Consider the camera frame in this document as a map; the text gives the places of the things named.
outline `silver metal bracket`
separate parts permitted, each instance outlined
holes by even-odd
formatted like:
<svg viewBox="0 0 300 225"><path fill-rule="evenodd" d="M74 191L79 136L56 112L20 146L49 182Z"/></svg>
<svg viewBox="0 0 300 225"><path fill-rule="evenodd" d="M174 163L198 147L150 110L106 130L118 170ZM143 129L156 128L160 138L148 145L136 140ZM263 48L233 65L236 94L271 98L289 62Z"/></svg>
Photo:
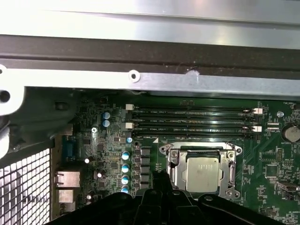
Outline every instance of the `silver metal bracket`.
<svg viewBox="0 0 300 225"><path fill-rule="evenodd" d="M5 66L0 65L0 116L14 113L24 100L25 86L14 76L10 77L9 71Z"/></svg>
<svg viewBox="0 0 300 225"><path fill-rule="evenodd" d="M203 98L252 98L299 100L300 80L185 74L12 69L0 65L0 91L10 98L0 103L0 115L14 113L22 105L25 87L111 89L147 91L152 95Z"/></svg>
<svg viewBox="0 0 300 225"><path fill-rule="evenodd" d="M189 150L201 147L204 150ZM242 148L226 142L173 142L159 148L167 155L168 173L178 189L192 193L217 193L237 199L235 190L236 157Z"/></svg>

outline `metal mesh grille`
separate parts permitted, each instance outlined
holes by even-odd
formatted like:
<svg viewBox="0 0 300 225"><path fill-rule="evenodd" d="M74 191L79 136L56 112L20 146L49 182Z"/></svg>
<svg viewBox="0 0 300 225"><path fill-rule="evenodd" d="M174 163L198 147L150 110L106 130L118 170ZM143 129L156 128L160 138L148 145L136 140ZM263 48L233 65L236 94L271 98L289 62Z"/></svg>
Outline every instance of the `metal mesh grille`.
<svg viewBox="0 0 300 225"><path fill-rule="evenodd" d="M50 220L50 153L41 151L0 169L0 225Z"/></svg>

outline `ram slot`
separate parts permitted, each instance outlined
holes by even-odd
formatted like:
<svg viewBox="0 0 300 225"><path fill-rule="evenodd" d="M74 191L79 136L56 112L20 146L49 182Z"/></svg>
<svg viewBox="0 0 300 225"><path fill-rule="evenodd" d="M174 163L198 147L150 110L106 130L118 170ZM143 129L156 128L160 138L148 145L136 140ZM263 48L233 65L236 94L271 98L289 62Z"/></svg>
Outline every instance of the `ram slot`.
<svg viewBox="0 0 300 225"><path fill-rule="evenodd" d="M250 116L245 116L242 114L234 114L234 115L225 115L219 114L219 113L214 113L214 114L155 114L155 113L146 113L146 114L132 114L133 119L151 119L151 118L165 118L165 119L215 119L219 118L222 120L248 120L248 121L253 121L254 118Z"/></svg>
<svg viewBox="0 0 300 225"><path fill-rule="evenodd" d="M253 138L254 135L252 133L168 133L168 132L145 132L145 131L134 131L132 132L132 136L139 137L139 136L145 136L145 135L151 135L151 136L172 136L175 138Z"/></svg>
<svg viewBox="0 0 300 225"><path fill-rule="evenodd" d="M247 122L244 120L220 120L219 118L214 119L193 119L193 120L183 120L183 119L165 119L165 118L151 118L151 119L135 119L135 120L128 120L128 122L132 122L134 124L139 124L140 126L151 126L153 124L158 126L185 126L185 125L193 125L193 126L200 126L200 125L252 125L251 122Z"/></svg>
<svg viewBox="0 0 300 225"><path fill-rule="evenodd" d="M139 131L139 132L167 132L168 134L171 133L182 133L182 132L187 132L187 133L245 133L245 129L242 127L240 129L226 129L226 128L210 128L210 127L204 127L204 128L199 128L199 127L137 127L133 128L132 131Z"/></svg>
<svg viewBox="0 0 300 225"><path fill-rule="evenodd" d="M253 113L254 110L251 108L244 108L244 107L210 107L210 106L136 106L133 112L138 111L180 111L180 110L187 110L187 111L209 111L209 112L232 112L232 113Z"/></svg>

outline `capacitor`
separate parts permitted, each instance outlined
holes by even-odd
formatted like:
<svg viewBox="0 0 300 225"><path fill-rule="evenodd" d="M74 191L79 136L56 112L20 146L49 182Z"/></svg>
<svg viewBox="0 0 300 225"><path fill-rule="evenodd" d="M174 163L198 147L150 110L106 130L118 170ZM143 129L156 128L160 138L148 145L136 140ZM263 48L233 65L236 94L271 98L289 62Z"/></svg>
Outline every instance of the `capacitor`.
<svg viewBox="0 0 300 225"><path fill-rule="evenodd" d="M128 164L124 164L124 165L122 166L122 168L121 168L121 170L122 170L123 173L129 172L129 169L130 169L130 167L129 167Z"/></svg>
<svg viewBox="0 0 300 225"><path fill-rule="evenodd" d="M85 158L84 162L85 162L86 164L89 164L90 162L92 162L92 161L94 161L94 160L95 160L95 159L94 159L93 156L89 156L89 157Z"/></svg>
<svg viewBox="0 0 300 225"><path fill-rule="evenodd" d="M87 200L92 200L93 196L95 195L95 191L91 190L87 195L86 199Z"/></svg>
<svg viewBox="0 0 300 225"><path fill-rule="evenodd" d="M127 143L131 143L131 142L133 141L133 139L132 139L131 137L128 137L128 138L126 139L126 141L127 141Z"/></svg>
<svg viewBox="0 0 300 225"><path fill-rule="evenodd" d="M103 119L108 120L111 117L109 112L103 113Z"/></svg>
<svg viewBox="0 0 300 225"><path fill-rule="evenodd" d="M129 193L129 187L127 185L122 186L121 192L128 194Z"/></svg>
<svg viewBox="0 0 300 225"><path fill-rule="evenodd" d="M122 159L123 159L123 160L128 160L128 159L129 159L129 156L130 156L130 154L129 154L128 151L122 152Z"/></svg>
<svg viewBox="0 0 300 225"><path fill-rule="evenodd" d="M105 170L100 170L98 173L97 173L97 177L98 178L102 178L105 176Z"/></svg>
<svg viewBox="0 0 300 225"><path fill-rule="evenodd" d="M105 128L109 127L110 124L111 124L111 123L110 123L110 121L108 121L108 120L104 120L103 123L102 123L102 125L103 125Z"/></svg>
<svg viewBox="0 0 300 225"><path fill-rule="evenodd" d="M128 184L129 183L129 176L127 176L127 175L122 176L121 183L123 185Z"/></svg>

